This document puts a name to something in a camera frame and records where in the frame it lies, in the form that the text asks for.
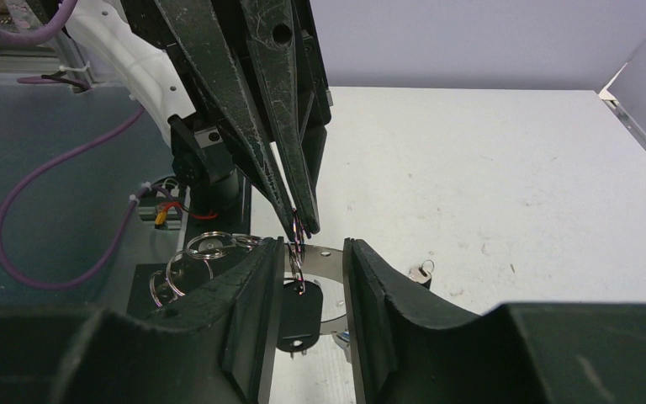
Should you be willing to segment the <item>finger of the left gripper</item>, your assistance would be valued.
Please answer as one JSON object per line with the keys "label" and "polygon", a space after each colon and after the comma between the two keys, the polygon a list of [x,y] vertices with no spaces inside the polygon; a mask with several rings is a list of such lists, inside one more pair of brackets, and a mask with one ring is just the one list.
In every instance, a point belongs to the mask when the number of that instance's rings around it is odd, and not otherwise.
{"label": "finger of the left gripper", "polygon": [[293,5],[290,1],[242,1],[241,8],[290,196],[302,227],[316,234],[320,231],[317,201],[299,138]]}
{"label": "finger of the left gripper", "polygon": [[242,1],[157,1],[163,43],[179,71],[193,74],[193,90],[223,120],[245,172],[274,208],[286,234],[294,232],[294,204],[257,80]]}

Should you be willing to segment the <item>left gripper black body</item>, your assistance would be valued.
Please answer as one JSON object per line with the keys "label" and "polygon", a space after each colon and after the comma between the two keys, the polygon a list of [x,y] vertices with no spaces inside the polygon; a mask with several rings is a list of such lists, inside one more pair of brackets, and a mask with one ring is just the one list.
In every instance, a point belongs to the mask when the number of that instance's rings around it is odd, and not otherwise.
{"label": "left gripper black body", "polygon": [[[133,32],[157,49],[165,51],[174,65],[177,75],[182,79],[189,99],[193,102],[195,114],[203,123],[215,125],[225,133],[225,143],[230,148],[234,163],[244,172],[244,162],[240,160],[234,136],[230,134],[223,120],[217,120],[209,113],[208,107],[196,109],[196,102],[202,100],[193,90],[193,74],[178,70],[173,61],[175,55],[164,45],[162,33],[165,24],[156,8],[157,1],[126,1],[124,12]],[[317,48],[318,37],[315,31],[310,3],[307,1],[290,1],[294,10],[294,44],[296,55],[296,72],[298,83],[300,145],[302,146],[308,169],[315,188],[322,145],[320,135],[330,122],[331,111],[327,97],[327,79],[321,54]],[[258,181],[248,175],[258,187]]]}

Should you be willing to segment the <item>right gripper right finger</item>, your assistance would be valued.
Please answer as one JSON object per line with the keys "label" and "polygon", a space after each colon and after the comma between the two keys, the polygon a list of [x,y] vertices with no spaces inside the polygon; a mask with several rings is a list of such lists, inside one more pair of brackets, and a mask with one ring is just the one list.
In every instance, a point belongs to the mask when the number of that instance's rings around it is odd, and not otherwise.
{"label": "right gripper right finger", "polygon": [[646,403],[646,304],[505,303],[484,315],[344,242],[360,403]]}

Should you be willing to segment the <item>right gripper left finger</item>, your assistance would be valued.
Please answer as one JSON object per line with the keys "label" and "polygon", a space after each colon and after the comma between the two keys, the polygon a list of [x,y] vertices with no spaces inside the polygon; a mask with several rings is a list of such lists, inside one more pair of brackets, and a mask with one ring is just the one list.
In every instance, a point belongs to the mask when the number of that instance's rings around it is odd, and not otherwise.
{"label": "right gripper left finger", "polygon": [[266,403],[273,358],[222,366],[217,328],[99,306],[0,306],[0,403]]}

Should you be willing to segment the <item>large perforated metal keyring disc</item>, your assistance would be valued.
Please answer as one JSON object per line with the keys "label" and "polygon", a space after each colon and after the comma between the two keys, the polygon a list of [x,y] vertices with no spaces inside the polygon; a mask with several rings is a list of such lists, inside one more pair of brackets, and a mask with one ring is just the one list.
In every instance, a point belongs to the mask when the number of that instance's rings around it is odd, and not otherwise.
{"label": "large perforated metal keyring disc", "polygon": [[[305,282],[302,265],[291,246],[257,238],[257,245],[222,275],[189,291],[184,297],[147,315],[164,318],[175,327],[217,328],[222,337],[222,366],[264,362],[277,349],[283,306],[283,286]],[[344,348],[350,344],[347,316],[324,320],[320,337],[330,335]]]}

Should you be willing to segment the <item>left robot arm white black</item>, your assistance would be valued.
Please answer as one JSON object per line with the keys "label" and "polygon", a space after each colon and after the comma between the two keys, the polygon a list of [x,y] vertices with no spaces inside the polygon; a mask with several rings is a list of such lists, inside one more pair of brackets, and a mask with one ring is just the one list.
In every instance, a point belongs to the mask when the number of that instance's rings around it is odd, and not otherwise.
{"label": "left robot arm white black", "polygon": [[331,95],[307,1],[81,1],[68,34],[129,89],[173,145],[214,127],[288,235],[320,230],[316,185]]}

